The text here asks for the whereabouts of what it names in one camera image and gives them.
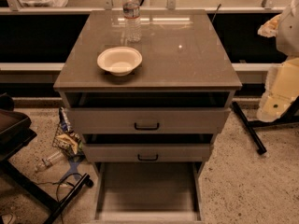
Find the white and yellow gripper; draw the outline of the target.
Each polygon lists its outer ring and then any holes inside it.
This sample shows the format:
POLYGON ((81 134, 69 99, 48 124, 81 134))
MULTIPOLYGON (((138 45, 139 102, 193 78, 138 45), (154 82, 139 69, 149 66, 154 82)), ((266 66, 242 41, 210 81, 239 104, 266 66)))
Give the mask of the white and yellow gripper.
POLYGON ((299 58, 269 69, 257 111, 257 119, 273 122, 280 119, 299 96, 299 58))

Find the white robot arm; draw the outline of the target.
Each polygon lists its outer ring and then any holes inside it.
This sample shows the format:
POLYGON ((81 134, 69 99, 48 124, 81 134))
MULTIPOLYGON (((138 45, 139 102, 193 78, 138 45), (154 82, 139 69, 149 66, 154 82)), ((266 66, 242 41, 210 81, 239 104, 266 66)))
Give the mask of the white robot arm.
POLYGON ((262 25, 258 34, 276 39, 277 50, 287 56, 270 67, 257 111, 262 122, 280 119, 299 97, 299 0, 292 0, 282 13, 262 25))

